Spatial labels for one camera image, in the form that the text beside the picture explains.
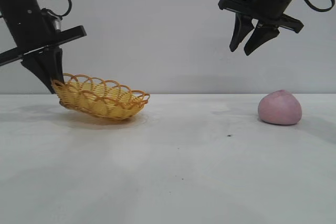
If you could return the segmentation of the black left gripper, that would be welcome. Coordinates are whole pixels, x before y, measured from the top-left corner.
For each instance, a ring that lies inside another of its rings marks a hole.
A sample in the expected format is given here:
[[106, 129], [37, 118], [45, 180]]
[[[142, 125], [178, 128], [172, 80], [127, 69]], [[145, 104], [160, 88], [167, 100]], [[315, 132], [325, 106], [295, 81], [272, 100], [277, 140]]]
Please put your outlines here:
[[[1, 15], [16, 47], [1, 53], [1, 65], [22, 58], [31, 51], [59, 46], [86, 35], [83, 26], [60, 30], [60, 18], [40, 9], [36, 0], [1, 0]], [[22, 66], [55, 94], [52, 81], [64, 83], [62, 49], [48, 48], [40, 55], [25, 57]]]

